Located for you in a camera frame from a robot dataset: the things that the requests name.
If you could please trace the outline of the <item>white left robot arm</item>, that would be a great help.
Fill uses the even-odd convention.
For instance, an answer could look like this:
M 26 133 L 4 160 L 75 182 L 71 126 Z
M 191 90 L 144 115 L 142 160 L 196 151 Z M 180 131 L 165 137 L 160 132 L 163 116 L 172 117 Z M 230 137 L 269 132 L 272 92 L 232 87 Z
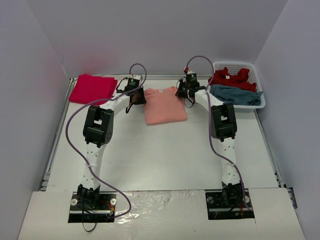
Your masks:
M 101 182 L 97 178 L 101 172 L 103 153 L 113 136 L 114 117 L 122 110 L 129 111 L 132 105 L 146 103 L 142 81 L 141 75 L 130 76 L 124 89 L 116 91 L 115 100 L 95 103 L 88 108 L 83 128 L 87 162 L 77 195 L 89 209 L 95 209 L 101 203 Z

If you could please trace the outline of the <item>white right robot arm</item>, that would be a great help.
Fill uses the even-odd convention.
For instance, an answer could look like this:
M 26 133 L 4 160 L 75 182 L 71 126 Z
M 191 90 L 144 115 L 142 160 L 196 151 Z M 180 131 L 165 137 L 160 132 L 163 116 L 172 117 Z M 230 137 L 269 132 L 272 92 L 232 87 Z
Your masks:
M 232 207 L 245 198 L 235 153 L 238 128 L 234 106 L 218 100 L 205 86 L 201 86 L 194 71 L 185 68 L 184 74 L 179 79 L 176 96 L 199 104 L 208 111 L 209 144 L 213 153 L 221 159 L 221 199 L 226 206 Z

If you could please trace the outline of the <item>salmon pink t-shirt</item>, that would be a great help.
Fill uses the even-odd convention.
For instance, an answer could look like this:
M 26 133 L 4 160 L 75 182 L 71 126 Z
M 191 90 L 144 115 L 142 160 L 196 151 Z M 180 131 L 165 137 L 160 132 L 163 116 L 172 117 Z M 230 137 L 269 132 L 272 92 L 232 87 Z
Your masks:
M 147 88 L 144 117 L 147 125 L 158 125 L 187 120 L 184 100 L 176 96 L 177 88 Z

